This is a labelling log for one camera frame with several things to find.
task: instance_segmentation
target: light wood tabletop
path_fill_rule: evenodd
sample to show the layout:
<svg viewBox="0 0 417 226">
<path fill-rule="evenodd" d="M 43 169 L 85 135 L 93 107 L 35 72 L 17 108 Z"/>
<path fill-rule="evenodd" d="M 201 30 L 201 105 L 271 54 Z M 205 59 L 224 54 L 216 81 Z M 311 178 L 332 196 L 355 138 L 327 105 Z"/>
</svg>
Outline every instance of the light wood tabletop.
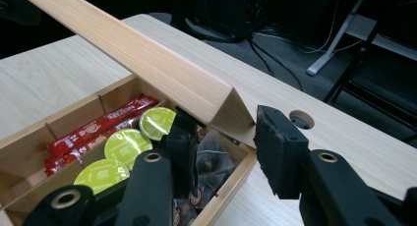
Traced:
<svg viewBox="0 0 417 226">
<path fill-rule="evenodd" d="M 408 188 L 417 186 L 415 148 L 148 15 L 123 23 L 172 57 L 234 87 L 254 120 L 258 105 L 274 107 L 287 116 L 293 111 L 309 114 L 314 127 L 300 130 L 309 139 L 309 148 L 341 154 L 369 186 L 395 198 L 403 198 Z M 102 52 L 113 56 L 107 49 L 100 49 L 73 36 L 1 60 L 0 140 L 132 74 L 132 68 L 121 66 Z M 147 60 L 147 55 L 137 52 L 137 56 Z M 168 60 L 169 65 L 171 59 L 161 55 L 159 60 Z M 228 135 L 254 146 L 253 134 L 248 129 Z M 298 203 L 275 197 L 257 164 L 215 225 L 303 225 Z"/>
</svg>

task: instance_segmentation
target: green lid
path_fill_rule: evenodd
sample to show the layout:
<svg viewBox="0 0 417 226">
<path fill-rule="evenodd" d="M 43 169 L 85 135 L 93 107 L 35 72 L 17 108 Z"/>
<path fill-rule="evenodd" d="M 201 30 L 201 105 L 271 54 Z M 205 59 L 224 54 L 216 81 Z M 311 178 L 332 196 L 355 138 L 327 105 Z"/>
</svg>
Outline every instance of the green lid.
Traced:
<svg viewBox="0 0 417 226">
<path fill-rule="evenodd" d="M 124 129 L 108 138 L 104 155 L 107 159 L 121 161 L 132 170 L 136 157 L 149 149 L 152 149 L 152 143 L 139 130 Z"/>
<path fill-rule="evenodd" d="M 96 195 L 129 178 L 129 169 L 122 162 L 102 159 L 87 166 L 77 177 L 75 185 L 86 185 Z"/>
<path fill-rule="evenodd" d="M 174 119 L 174 111 L 165 107 L 154 107 L 144 112 L 139 125 L 145 136 L 160 141 L 163 135 L 169 134 Z"/>
</svg>

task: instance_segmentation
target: computer case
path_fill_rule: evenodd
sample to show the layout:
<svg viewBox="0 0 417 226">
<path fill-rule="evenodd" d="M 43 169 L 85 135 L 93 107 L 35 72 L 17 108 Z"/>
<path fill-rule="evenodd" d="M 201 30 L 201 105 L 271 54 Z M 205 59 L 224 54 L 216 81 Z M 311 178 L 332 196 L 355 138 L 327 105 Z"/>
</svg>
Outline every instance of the computer case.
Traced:
<svg viewBox="0 0 417 226">
<path fill-rule="evenodd" d="M 264 24 L 271 0 L 197 0 L 194 23 L 234 39 Z"/>
</svg>

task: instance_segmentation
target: black cable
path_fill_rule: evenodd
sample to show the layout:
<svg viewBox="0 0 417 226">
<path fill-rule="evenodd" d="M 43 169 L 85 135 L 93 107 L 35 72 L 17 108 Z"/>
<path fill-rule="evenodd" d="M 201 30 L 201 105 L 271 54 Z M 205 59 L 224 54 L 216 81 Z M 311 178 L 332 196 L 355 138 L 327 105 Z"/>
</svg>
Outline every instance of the black cable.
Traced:
<svg viewBox="0 0 417 226">
<path fill-rule="evenodd" d="M 303 87 L 301 86 L 300 80 L 298 80 L 297 76 L 295 75 L 295 73 L 293 71 L 291 71 L 288 67 L 286 67 L 279 59 L 277 59 L 273 55 L 269 54 L 262 47 L 260 47 L 256 42 L 254 42 L 252 40 L 252 38 L 249 37 L 248 40 L 250 41 L 251 45 L 252 44 L 255 45 L 258 49 L 260 49 L 262 52 L 264 52 L 269 58 L 271 58 L 273 61 L 278 63 L 279 66 L 281 66 L 285 71 L 287 71 L 294 78 L 294 80 L 297 82 L 298 86 L 300 87 L 300 90 L 303 91 Z"/>
<path fill-rule="evenodd" d="M 248 38 L 248 41 L 249 41 L 249 45 L 251 45 L 251 48 L 252 48 L 252 51 L 254 51 L 255 52 L 255 54 L 257 54 L 257 56 L 264 62 L 264 64 L 265 64 L 265 66 L 267 67 L 267 69 L 268 69 L 268 72 L 269 72 L 269 75 L 270 76 L 272 76 L 272 77 L 274 77 L 275 78 L 275 75 L 273 74 L 273 71 L 272 71 L 272 69 L 270 68 L 270 66 L 269 66 L 269 64 L 267 63 L 267 61 L 264 59 L 264 57 L 262 57 L 261 56 L 261 54 L 255 49 L 255 47 L 254 47 L 254 42 L 250 39 L 250 38 Z"/>
</svg>

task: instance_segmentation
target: chair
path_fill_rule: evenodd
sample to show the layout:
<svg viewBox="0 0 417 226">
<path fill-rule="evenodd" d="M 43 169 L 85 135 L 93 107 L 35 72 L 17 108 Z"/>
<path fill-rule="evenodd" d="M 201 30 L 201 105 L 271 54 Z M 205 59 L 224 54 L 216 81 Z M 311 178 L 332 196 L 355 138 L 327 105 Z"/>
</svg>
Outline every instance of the chair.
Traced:
<svg viewBox="0 0 417 226">
<path fill-rule="evenodd" d="M 417 132 L 417 61 L 375 45 L 377 35 L 417 55 L 417 3 L 395 7 L 376 23 L 324 102 L 335 102 L 345 91 Z"/>
</svg>

